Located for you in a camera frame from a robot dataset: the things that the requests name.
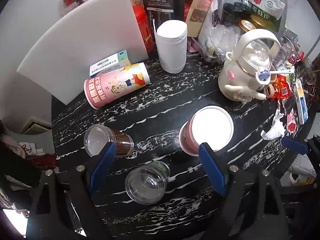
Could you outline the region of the clear plastic bag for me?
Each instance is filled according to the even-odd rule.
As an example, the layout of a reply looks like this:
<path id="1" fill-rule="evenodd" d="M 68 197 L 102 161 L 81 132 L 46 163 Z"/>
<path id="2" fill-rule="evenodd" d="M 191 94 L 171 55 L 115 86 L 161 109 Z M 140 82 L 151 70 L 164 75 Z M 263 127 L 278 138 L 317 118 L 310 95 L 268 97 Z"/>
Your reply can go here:
<path id="1" fill-rule="evenodd" d="M 227 52 L 232 52 L 241 36 L 237 26 L 212 24 L 212 17 L 204 20 L 198 36 L 199 51 L 208 63 L 223 62 Z"/>

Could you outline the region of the gold lid glass jar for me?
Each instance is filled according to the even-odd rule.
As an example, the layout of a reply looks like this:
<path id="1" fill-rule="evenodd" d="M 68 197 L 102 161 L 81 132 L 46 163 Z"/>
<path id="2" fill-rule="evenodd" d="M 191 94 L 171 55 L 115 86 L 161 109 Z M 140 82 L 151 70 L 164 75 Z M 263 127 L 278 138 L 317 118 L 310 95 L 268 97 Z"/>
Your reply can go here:
<path id="1" fill-rule="evenodd" d="M 248 31 L 256 29 L 255 25 L 248 20 L 241 20 L 239 23 L 239 27 L 241 30 L 241 33 L 247 33 Z"/>

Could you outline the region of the white spoon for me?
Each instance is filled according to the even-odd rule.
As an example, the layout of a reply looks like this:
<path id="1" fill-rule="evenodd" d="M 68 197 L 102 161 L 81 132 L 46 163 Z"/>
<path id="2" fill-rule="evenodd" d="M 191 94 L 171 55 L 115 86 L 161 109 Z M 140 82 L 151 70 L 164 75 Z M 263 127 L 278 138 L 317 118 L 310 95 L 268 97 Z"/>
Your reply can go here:
<path id="1" fill-rule="evenodd" d="M 269 71 L 270 74 L 293 74 L 295 72 L 294 69 L 286 69 L 286 70 L 273 70 Z"/>

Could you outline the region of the brown kraft paper bag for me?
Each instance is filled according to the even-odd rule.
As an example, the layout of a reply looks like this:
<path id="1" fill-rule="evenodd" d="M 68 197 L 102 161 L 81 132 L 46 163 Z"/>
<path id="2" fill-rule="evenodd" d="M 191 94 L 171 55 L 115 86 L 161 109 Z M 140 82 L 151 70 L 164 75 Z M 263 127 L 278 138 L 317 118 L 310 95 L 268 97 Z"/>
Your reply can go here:
<path id="1" fill-rule="evenodd" d="M 185 20 L 188 37 L 197 38 L 213 0 L 193 0 Z"/>

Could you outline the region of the pink panda paper cup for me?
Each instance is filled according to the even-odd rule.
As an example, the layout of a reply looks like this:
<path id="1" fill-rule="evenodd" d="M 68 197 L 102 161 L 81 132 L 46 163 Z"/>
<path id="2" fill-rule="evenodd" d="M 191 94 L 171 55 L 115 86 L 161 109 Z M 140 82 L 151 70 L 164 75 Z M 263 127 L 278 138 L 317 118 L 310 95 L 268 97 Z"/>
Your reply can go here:
<path id="1" fill-rule="evenodd" d="M 193 157 L 199 155 L 199 146 L 206 142 L 214 151 L 223 149 L 231 141 L 234 124 L 227 111 L 218 106 L 198 110 L 179 132 L 182 150 Z"/>

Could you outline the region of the black hair comb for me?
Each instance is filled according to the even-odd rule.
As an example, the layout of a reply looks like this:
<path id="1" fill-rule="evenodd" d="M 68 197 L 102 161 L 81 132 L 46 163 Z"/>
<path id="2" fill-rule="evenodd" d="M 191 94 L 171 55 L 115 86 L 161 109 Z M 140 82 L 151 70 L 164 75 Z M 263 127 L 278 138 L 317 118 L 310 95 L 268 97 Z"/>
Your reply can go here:
<path id="1" fill-rule="evenodd" d="M 295 95 L 291 94 L 291 96 L 284 98 L 282 100 L 282 104 L 283 104 L 283 109 L 284 109 L 284 115 L 290 114 L 290 112 L 292 111 L 293 107 L 296 104 Z"/>

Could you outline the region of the crumpled white tissue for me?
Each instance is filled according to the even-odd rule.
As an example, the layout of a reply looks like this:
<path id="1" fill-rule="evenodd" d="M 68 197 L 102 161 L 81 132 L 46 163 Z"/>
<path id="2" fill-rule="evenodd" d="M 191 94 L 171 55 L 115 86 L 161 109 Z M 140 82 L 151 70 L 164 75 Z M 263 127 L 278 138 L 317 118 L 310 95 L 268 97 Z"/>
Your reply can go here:
<path id="1" fill-rule="evenodd" d="M 271 128 L 267 132 L 262 130 L 262 132 L 260 133 L 260 136 L 263 140 L 273 140 L 276 138 L 284 137 L 285 128 L 283 126 L 283 123 L 281 122 L 281 118 L 283 117 L 284 114 L 281 113 L 279 109 L 276 109 Z"/>

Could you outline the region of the pink rose sachet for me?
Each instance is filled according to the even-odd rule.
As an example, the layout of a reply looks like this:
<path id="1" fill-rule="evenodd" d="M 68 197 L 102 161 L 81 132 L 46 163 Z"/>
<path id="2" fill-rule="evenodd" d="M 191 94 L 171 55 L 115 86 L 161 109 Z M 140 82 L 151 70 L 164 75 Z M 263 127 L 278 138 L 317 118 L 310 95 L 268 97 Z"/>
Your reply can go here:
<path id="1" fill-rule="evenodd" d="M 295 115 L 294 115 L 294 109 L 291 109 L 291 112 L 286 116 L 287 123 L 286 123 L 286 130 L 289 133 L 294 133 L 296 130 L 296 121 L 295 121 Z"/>

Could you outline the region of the green white snack bag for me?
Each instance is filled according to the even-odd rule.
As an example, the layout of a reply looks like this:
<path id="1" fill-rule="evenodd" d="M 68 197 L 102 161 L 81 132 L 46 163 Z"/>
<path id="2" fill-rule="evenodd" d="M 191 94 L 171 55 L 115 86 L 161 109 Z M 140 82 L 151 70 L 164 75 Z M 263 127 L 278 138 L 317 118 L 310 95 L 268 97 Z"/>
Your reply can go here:
<path id="1" fill-rule="evenodd" d="M 257 28 L 282 33 L 285 29 L 287 0 L 242 0 L 249 7 L 250 20 Z"/>

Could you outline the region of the lying cartoon paper cup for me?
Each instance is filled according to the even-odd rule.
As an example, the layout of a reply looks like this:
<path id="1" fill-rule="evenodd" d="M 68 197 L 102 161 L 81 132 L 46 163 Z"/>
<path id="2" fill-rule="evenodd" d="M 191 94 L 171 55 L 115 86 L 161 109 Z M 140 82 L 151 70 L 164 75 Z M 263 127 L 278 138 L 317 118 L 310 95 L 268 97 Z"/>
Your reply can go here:
<path id="1" fill-rule="evenodd" d="M 142 62 L 85 80 L 84 93 L 90 106 L 100 109 L 149 83 L 148 71 Z"/>

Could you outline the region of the red tin can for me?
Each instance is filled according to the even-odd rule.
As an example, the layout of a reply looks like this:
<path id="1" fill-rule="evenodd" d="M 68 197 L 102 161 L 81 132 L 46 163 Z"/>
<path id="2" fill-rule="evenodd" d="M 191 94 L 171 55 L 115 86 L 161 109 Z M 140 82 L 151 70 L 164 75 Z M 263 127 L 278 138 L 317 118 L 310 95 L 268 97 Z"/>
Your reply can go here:
<path id="1" fill-rule="evenodd" d="M 151 34 L 151 28 L 145 10 L 142 7 L 134 5 L 133 12 L 135 14 L 142 39 L 148 54 L 154 49 L 154 42 Z"/>

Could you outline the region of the white foam board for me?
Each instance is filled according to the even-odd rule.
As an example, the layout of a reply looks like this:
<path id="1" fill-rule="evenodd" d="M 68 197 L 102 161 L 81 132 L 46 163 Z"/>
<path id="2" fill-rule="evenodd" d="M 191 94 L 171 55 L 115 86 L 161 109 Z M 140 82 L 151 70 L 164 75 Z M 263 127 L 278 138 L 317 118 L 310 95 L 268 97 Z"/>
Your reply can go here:
<path id="1" fill-rule="evenodd" d="M 123 49 L 132 63 L 149 58 L 131 1 L 89 0 L 47 30 L 17 72 L 66 105 L 84 90 L 92 64 Z"/>

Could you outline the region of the red snack wrapper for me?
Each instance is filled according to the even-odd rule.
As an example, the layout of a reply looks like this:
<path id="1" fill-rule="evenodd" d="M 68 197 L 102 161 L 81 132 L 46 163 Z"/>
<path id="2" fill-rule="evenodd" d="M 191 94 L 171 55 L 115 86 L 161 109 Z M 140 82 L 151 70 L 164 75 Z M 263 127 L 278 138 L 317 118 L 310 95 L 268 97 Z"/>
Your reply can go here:
<path id="1" fill-rule="evenodd" d="M 276 80 L 272 83 L 272 87 L 274 89 L 274 94 L 271 97 L 272 101 L 289 98 L 292 95 L 287 78 L 283 75 L 277 75 Z"/>

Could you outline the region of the clear glass bowl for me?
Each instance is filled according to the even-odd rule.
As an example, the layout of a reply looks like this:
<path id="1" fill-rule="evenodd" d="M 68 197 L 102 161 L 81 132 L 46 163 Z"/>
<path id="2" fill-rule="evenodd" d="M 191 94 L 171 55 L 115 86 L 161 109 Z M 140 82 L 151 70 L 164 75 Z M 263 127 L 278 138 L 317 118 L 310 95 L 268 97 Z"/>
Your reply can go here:
<path id="1" fill-rule="evenodd" d="M 279 39 L 280 50 L 273 59 L 272 64 L 275 69 L 285 64 L 286 62 L 294 65 L 297 62 L 297 48 L 298 36 L 296 34 L 287 32 Z"/>

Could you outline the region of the green label plastic cup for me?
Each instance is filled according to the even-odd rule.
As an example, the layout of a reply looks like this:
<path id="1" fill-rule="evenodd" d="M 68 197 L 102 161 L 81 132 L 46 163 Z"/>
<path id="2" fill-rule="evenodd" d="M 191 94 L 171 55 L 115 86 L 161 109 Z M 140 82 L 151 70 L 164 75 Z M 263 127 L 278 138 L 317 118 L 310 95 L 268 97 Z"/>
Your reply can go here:
<path id="1" fill-rule="evenodd" d="M 125 190 L 138 204 L 155 204 L 164 196 L 169 177 L 170 168 L 165 162 L 152 161 L 135 168 L 127 175 Z"/>

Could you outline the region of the green white medicine box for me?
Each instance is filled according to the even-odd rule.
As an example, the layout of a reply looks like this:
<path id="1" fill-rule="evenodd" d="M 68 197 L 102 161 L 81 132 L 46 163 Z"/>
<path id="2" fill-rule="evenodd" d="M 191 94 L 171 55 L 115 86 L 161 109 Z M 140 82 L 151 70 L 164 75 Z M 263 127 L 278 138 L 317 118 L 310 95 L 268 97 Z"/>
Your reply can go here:
<path id="1" fill-rule="evenodd" d="M 89 68 L 89 75 L 91 78 L 94 78 L 130 65 L 131 63 L 127 51 L 124 49 L 91 65 Z"/>

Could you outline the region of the blue white medicine box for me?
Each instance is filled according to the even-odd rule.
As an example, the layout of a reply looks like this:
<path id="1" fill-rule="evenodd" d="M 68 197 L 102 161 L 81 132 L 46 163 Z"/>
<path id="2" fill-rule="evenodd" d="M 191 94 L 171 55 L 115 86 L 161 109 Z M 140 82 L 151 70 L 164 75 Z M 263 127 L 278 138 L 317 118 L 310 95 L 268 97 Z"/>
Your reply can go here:
<path id="1" fill-rule="evenodd" d="M 298 79 L 295 82 L 293 89 L 294 89 L 294 94 L 296 97 L 299 124 L 303 125 L 307 122 L 309 116 L 308 116 L 308 107 L 306 104 L 304 90 L 303 90 L 302 83 L 301 83 L 300 79 Z"/>

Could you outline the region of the beige ceramic mug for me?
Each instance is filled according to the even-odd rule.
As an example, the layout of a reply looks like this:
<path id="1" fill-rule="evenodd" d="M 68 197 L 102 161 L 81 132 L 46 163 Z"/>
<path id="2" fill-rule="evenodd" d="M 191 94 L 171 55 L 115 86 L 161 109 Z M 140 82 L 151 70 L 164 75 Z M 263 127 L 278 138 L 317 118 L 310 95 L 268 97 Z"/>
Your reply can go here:
<path id="1" fill-rule="evenodd" d="M 264 86 L 263 88 L 263 92 L 267 98 L 272 98 L 274 96 L 275 91 L 272 83 L 276 81 L 277 75 L 271 74 L 270 78 L 271 78 L 270 83 L 267 86 Z"/>

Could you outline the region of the white cartoon dog kettle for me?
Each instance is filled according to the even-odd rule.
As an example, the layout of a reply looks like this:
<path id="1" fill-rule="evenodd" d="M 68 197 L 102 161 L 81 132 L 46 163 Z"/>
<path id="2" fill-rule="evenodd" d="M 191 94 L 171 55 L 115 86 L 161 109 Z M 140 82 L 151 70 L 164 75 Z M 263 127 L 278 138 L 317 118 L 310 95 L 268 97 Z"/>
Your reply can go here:
<path id="1" fill-rule="evenodd" d="M 271 82 L 271 64 L 280 50 L 277 37 L 266 29 L 253 29 L 226 53 L 218 77 L 221 93 L 232 101 L 265 100 L 261 91 Z"/>

